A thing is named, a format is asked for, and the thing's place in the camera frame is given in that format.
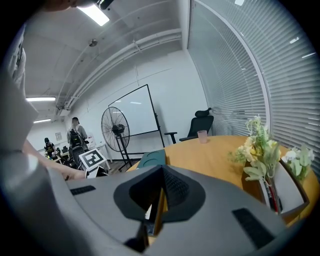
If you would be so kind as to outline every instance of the whiteboard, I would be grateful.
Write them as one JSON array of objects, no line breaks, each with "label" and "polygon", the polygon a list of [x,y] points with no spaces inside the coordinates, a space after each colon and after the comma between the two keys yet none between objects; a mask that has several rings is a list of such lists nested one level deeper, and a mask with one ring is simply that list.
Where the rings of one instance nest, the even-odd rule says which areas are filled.
[{"label": "whiteboard", "polygon": [[158,130],[148,85],[144,85],[111,103],[126,118],[130,135],[138,135]]}]

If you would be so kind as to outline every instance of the ceiling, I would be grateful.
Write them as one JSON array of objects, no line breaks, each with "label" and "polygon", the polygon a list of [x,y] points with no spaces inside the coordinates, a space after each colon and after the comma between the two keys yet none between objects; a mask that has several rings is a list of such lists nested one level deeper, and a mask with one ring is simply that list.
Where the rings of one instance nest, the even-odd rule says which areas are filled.
[{"label": "ceiling", "polygon": [[[114,0],[109,8],[103,26],[77,8],[39,12],[27,22],[25,94],[57,97],[33,103],[38,120],[56,119],[56,106],[61,109],[98,66],[133,40],[179,28],[175,0]],[[89,47],[92,39],[95,47]]]}]

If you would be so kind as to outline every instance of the black panel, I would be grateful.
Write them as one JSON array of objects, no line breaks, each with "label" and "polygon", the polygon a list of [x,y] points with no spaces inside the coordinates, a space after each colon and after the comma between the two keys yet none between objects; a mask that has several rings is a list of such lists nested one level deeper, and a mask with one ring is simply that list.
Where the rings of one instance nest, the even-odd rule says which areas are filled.
[{"label": "black panel", "polygon": [[233,210],[232,213],[257,249],[264,247],[274,239],[248,209],[241,208]]},{"label": "black panel", "polygon": [[86,192],[89,192],[89,191],[92,191],[92,190],[95,190],[96,188],[94,186],[82,186],[82,187],[78,187],[78,188],[73,188],[73,189],[70,189],[71,191],[71,194],[72,195],[79,195],[79,194],[83,194],[83,193],[86,193]]},{"label": "black panel", "polygon": [[158,165],[120,184],[113,198],[124,216],[143,221],[145,212],[159,197],[161,188],[168,203],[168,211],[162,216],[163,223],[190,219],[206,199],[205,190],[197,181],[166,165]]}]

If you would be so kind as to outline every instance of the chair backrest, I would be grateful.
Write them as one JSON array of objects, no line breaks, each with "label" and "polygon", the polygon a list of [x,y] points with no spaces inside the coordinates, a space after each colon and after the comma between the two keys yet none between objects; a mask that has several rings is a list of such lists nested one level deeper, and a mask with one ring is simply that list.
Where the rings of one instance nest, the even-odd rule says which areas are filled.
[{"label": "chair backrest", "polygon": [[72,149],[73,161],[75,162],[76,165],[78,165],[80,162],[79,156],[84,152],[85,150],[82,146],[76,146]]},{"label": "chair backrest", "polygon": [[206,130],[208,133],[213,122],[214,122],[214,117],[212,115],[208,115],[204,117],[194,117],[191,120],[188,137],[197,136],[197,132],[202,130]]}]

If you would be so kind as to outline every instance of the backpack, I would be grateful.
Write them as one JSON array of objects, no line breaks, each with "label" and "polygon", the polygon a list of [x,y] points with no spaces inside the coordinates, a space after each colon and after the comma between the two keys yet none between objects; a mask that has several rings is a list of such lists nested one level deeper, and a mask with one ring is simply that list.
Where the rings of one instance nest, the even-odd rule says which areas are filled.
[{"label": "backpack", "polygon": [[81,146],[79,134],[74,129],[70,131],[70,146],[71,148]]}]

